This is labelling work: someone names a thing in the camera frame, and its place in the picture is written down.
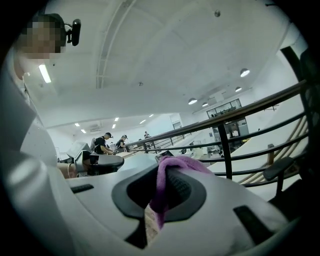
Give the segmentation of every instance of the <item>pink towel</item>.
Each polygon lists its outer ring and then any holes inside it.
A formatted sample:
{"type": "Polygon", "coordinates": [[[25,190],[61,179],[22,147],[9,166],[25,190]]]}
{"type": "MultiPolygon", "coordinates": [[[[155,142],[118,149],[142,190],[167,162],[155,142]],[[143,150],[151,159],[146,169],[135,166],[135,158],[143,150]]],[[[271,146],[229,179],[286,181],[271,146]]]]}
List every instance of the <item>pink towel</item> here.
{"type": "Polygon", "coordinates": [[[164,156],[161,158],[156,177],[156,191],[154,198],[150,201],[150,207],[155,212],[155,219],[159,229],[162,229],[165,222],[165,212],[168,211],[168,203],[166,198],[166,167],[180,167],[179,171],[195,170],[202,173],[212,174],[202,162],[192,159],[188,156],[180,155],[177,157],[164,156]]]}

